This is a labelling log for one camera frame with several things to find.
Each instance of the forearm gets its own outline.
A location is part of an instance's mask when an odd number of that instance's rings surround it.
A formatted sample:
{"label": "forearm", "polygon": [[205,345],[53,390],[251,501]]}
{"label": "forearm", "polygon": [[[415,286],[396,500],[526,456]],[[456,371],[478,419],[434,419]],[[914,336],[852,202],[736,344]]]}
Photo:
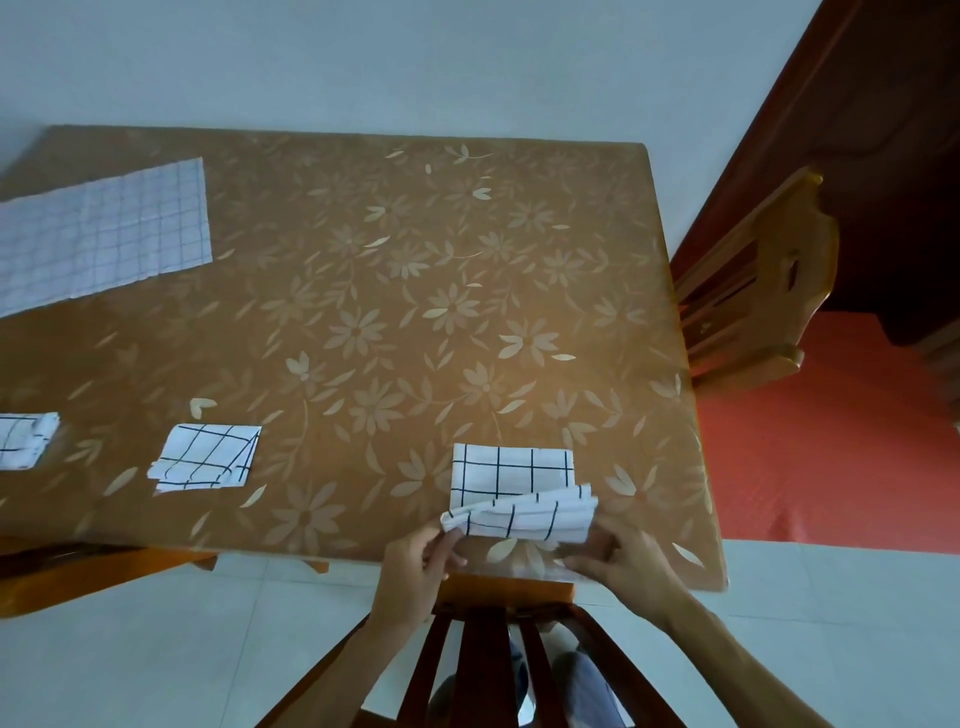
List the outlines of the forearm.
{"label": "forearm", "polygon": [[690,596],[670,617],[666,633],[700,671],[740,728],[829,728],[726,625]]}
{"label": "forearm", "polygon": [[317,681],[310,718],[303,728],[348,728],[377,679],[406,644],[398,631],[363,626]]}

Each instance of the chair slat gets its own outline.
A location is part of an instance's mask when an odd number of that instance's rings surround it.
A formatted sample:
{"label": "chair slat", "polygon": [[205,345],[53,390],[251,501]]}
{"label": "chair slat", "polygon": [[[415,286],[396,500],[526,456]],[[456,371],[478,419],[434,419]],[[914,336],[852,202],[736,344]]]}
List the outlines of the chair slat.
{"label": "chair slat", "polygon": [[437,665],[444,652],[446,633],[450,628],[449,615],[437,615],[426,633],[426,641],[414,667],[414,674],[410,677],[407,692],[403,695],[403,702],[396,714],[396,722],[403,725],[423,725],[426,721],[426,710],[430,705],[430,693],[433,691],[433,682],[437,677]]}
{"label": "chair slat", "polygon": [[516,623],[520,627],[523,649],[527,653],[527,667],[530,670],[530,682],[534,686],[534,697],[537,699],[540,728],[568,728],[564,704],[553,679],[550,661],[543,649],[543,639],[537,625],[530,618],[520,618]]}
{"label": "chair slat", "polygon": [[666,700],[593,617],[571,604],[566,608],[561,623],[573,633],[597,665],[637,728],[684,728]]}
{"label": "chair slat", "polygon": [[471,610],[464,620],[450,728],[516,728],[516,689],[506,610]]}

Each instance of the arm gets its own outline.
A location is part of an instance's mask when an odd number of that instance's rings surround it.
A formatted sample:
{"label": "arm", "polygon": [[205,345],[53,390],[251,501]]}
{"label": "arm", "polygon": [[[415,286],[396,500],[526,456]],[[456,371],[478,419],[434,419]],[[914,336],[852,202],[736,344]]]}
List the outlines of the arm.
{"label": "arm", "polygon": [[720,698],[740,728],[829,728],[829,723],[733,638],[724,623],[683,585],[649,534],[625,521],[597,516],[620,544],[609,563],[583,556],[564,560],[572,570],[610,589],[634,614],[676,643]]}
{"label": "arm", "polygon": [[380,673],[430,616],[447,561],[466,562],[453,552],[463,533],[453,530],[437,541],[440,532],[428,524],[387,545],[370,618],[315,684],[304,725],[348,728]]}

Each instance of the white wall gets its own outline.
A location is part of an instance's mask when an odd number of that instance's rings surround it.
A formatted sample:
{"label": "white wall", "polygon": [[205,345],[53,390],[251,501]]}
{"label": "white wall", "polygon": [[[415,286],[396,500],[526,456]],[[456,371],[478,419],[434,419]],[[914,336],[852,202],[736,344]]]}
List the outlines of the white wall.
{"label": "white wall", "polygon": [[671,251],[817,0],[0,0],[0,168],[46,124],[642,141]]}

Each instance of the left hand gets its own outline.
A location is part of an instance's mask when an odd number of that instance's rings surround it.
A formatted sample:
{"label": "left hand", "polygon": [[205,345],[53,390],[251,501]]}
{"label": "left hand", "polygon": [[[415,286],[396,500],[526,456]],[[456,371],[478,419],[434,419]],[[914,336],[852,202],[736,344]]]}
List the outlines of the left hand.
{"label": "left hand", "polygon": [[453,552],[463,531],[455,528],[438,538],[441,533],[440,526],[431,522],[387,544],[368,620],[372,630],[399,632],[408,638],[430,616],[447,562],[455,566],[467,562]]}

